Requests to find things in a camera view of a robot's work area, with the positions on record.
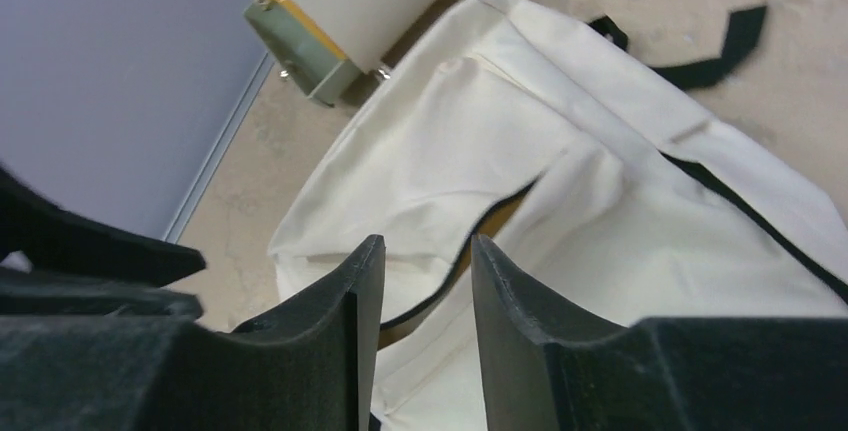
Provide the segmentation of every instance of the gray panel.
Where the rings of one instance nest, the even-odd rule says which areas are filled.
[[[165,235],[259,66],[250,0],[0,0],[0,160]]]

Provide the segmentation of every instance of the garment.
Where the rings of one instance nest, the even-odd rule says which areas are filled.
[[[386,238],[383,321],[449,278],[474,224],[522,269],[621,325],[646,316],[845,316],[824,282],[672,158],[700,163],[846,281],[829,198],[588,26],[526,0],[466,0],[416,44],[332,146],[269,252],[281,298],[367,234]],[[382,350],[384,430],[484,430],[470,276]]]

